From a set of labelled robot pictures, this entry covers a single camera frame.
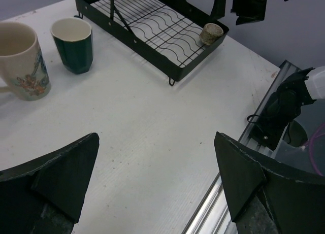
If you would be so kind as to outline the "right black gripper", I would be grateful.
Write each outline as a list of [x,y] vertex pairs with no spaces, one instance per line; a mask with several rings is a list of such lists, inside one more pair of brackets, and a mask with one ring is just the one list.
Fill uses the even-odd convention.
[[[233,0],[231,12],[238,17],[236,25],[263,21],[265,19],[266,5],[267,0]],[[210,17],[213,20],[224,17],[225,6],[226,0],[214,0]]]

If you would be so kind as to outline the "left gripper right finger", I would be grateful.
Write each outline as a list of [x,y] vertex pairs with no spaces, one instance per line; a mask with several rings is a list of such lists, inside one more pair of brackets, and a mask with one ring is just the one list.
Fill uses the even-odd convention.
[[280,233],[324,233],[324,177],[252,153],[267,169],[264,187]]

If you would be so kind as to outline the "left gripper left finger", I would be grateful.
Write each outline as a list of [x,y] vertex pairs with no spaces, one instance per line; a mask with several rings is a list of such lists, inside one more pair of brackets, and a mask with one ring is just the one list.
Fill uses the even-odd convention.
[[99,145],[93,132],[1,171],[1,233],[72,233]]

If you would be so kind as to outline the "small beige cup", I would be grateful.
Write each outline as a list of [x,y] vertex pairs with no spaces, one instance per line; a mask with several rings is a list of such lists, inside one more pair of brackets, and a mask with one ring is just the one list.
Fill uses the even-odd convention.
[[215,23],[207,23],[204,25],[199,38],[200,41],[208,46],[211,46],[224,34],[223,29]]

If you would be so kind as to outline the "tall floral white mug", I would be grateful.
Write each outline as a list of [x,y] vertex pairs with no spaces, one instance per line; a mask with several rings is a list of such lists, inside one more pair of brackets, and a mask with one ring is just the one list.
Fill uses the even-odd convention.
[[1,79],[24,101],[45,97],[51,89],[47,68],[36,32],[20,22],[1,22]]

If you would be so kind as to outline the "dark teal mug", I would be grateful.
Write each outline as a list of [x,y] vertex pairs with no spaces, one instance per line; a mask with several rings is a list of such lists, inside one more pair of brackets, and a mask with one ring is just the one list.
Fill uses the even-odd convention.
[[92,26],[69,17],[55,21],[50,32],[64,67],[76,75],[87,73],[93,63]]

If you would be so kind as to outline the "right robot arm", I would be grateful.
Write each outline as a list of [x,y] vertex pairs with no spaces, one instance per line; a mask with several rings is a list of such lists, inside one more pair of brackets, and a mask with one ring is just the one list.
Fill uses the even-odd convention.
[[[267,0],[233,0],[231,12],[236,25],[263,21]],[[301,106],[324,98],[324,67],[308,68],[291,74],[271,94],[264,109],[256,116],[250,137],[274,148],[284,129],[301,113]]]

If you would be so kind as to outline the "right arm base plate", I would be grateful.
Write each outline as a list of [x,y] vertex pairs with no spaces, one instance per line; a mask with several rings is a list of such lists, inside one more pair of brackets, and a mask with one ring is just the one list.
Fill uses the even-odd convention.
[[286,125],[277,124],[271,117],[251,114],[247,121],[252,124],[249,137],[265,148],[275,150],[285,131]]

